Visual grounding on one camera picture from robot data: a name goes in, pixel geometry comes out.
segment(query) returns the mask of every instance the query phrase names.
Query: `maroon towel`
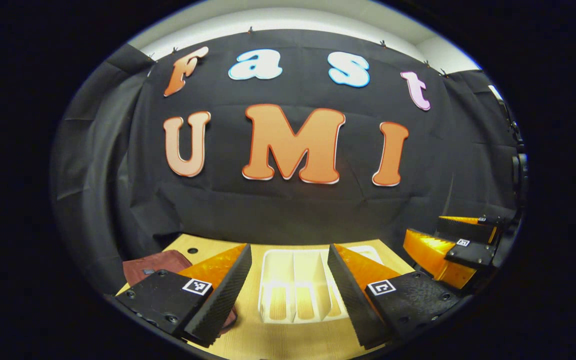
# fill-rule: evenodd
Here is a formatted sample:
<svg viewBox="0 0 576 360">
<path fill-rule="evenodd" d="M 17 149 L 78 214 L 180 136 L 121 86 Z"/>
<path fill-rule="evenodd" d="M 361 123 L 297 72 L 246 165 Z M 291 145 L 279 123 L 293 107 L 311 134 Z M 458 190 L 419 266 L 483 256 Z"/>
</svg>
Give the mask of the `maroon towel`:
<svg viewBox="0 0 576 360">
<path fill-rule="evenodd" d="M 182 253 L 177 250 L 168 250 L 159 253 L 153 253 L 141 259 L 129 260 L 123 262 L 123 275 L 130 287 L 148 278 L 152 273 L 165 269 L 170 272 L 178 273 L 183 269 L 191 267 L 193 264 L 186 259 Z M 237 312 L 233 307 L 226 318 L 219 335 L 223 335 L 233 326 L 237 320 Z"/>
</svg>

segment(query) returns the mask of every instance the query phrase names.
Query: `white wall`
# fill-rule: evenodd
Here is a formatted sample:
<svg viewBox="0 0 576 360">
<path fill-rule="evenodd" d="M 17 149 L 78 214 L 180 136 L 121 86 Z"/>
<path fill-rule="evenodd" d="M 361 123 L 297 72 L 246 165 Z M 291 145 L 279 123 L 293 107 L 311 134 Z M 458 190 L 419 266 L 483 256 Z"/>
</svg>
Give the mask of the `white wall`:
<svg viewBox="0 0 576 360">
<path fill-rule="evenodd" d="M 416 48 L 428 60 L 431 68 L 443 69 L 447 74 L 480 69 L 468 55 L 440 36 L 427 39 Z"/>
<path fill-rule="evenodd" d="M 140 50 L 147 55 L 154 53 L 152 58 L 157 60 L 170 54 L 173 47 L 182 49 L 210 39 L 245 33 L 249 27 L 253 30 L 318 30 L 348 35 L 375 44 L 383 40 L 391 49 L 421 62 L 425 60 L 412 43 L 367 23 L 324 11 L 292 7 L 252 9 L 213 17 L 164 36 Z"/>
<path fill-rule="evenodd" d="M 130 40 L 130 45 L 141 49 L 177 30 L 217 16 L 268 8 L 308 9 L 336 14 L 385 30 L 411 44 L 421 43 L 436 35 L 413 18 L 373 0 L 201 0 L 137 34 Z"/>
<path fill-rule="evenodd" d="M 395 13 L 393 10 L 387 11 L 393 13 L 394 21 L 402 18 L 402 14 Z M 170 54 L 173 47 L 183 49 L 210 39 L 244 33 L 249 27 L 252 27 L 253 30 L 318 30 L 356 37 L 375 44 L 384 40 L 386 46 L 391 49 L 409 55 L 420 62 L 428 60 L 430 66 L 438 72 L 440 69 L 446 73 L 479 69 L 468 55 L 436 34 L 430 38 L 428 35 L 424 35 L 426 39 L 415 44 L 403 38 L 414 39 L 410 31 L 404 33 L 402 29 L 400 30 L 402 36 L 398 36 L 364 21 L 340 14 L 295 7 L 265 7 L 209 17 L 206 20 L 175 30 L 146 45 L 137 46 L 137 48 L 146 55 L 151 55 L 154 60 L 158 60 Z M 142 39 L 147 38 L 147 36 L 139 36 Z M 144 43 L 144 41 L 135 41 L 135 45 L 137 43 Z"/>
</svg>

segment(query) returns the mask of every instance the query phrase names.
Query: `wooden table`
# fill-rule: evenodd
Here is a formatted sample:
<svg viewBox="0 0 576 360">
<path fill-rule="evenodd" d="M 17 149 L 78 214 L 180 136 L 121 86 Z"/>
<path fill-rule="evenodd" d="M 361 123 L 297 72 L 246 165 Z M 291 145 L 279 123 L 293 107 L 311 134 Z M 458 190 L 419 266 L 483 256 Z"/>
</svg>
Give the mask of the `wooden table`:
<svg viewBox="0 0 576 360">
<path fill-rule="evenodd" d="M 197 264 L 211 256 L 240 245 L 230 241 L 205 239 L 192 235 L 181 235 L 165 250 L 177 250 L 192 264 Z M 342 244 L 346 248 L 353 246 L 372 246 L 384 265 L 400 274 L 413 272 L 414 269 L 394 253 L 380 240 L 369 240 Z M 261 267 L 266 251 L 272 249 L 309 250 L 327 249 L 329 245 L 287 246 L 270 244 L 251 244 L 252 265 L 246 281 L 237 297 L 235 307 L 238 319 L 234 327 L 215 340 L 209 348 L 188 341 L 188 344 L 202 351 L 231 360 L 332 360 L 349 359 L 370 353 L 383 345 L 365 350 L 359 346 L 357 336 L 349 317 L 332 321 L 300 324 L 264 323 L 258 312 L 258 296 L 261 280 Z M 189 253 L 188 249 L 198 249 Z M 129 285 L 122 287 L 118 294 L 126 291 Z"/>
</svg>

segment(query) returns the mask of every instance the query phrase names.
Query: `white tray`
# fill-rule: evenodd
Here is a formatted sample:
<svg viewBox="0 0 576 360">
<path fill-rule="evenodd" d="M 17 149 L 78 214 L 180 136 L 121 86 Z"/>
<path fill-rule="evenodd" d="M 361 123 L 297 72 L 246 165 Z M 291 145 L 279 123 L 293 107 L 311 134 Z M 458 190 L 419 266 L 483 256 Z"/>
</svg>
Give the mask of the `white tray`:
<svg viewBox="0 0 576 360">
<path fill-rule="evenodd" d="M 348 249 L 384 264 L 372 246 Z M 329 249 L 265 252 L 257 303 L 264 323 L 304 324 L 348 317 L 328 267 L 328 252 Z"/>
</svg>

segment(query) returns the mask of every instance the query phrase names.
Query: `black fabric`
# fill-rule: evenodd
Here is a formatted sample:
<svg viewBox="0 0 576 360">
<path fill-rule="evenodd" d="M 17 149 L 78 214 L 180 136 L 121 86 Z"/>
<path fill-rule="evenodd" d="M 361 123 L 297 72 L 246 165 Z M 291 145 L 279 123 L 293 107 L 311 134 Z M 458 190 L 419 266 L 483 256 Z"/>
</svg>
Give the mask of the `black fabric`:
<svg viewBox="0 0 576 360">
<path fill-rule="evenodd" d="M 173 63 L 207 46 L 181 91 L 163 96 Z M 232 80 L 238 55 L 279 51 L 281 75 Z M 334 83 L 327 56 L 344 51 L 370 64 L 370 83 Z M 431 109 L 412 102 L 400 73 L 425 82 Z M 122 260 L 158 253 L 180 233 L 259 244 L 331 244 L 381 239 L 402 248 L 406 228 L 434 232 L 439 215 L 478 217 L 514 213 L 513 139 L 480 71 L 441 76 L 376 43 L 330 32 L 263 30 L 198 43 L 156 64 L 130 46 L 100 66 L 64 115 L 52 163 L 55 212 L 66 242 L 85 271 L 103 267 L 93 282 L 112 293 L 125 283 Z M 297 132 L 314 109 L 345 114 L 333 185 L 281 178 L 248 180 L 250 105 L 280 105 Z M 191 153 L 188 116 L 208 111 L 205 164 L 181 177 L 167 164 L 163 122 L 181 116 L 180 154 Z M 379 169 L 384 121 L 409 130 L 394 187 L 372 183 Z M 297 167 L 301 169 L 306 158 Z"/>
</svg>

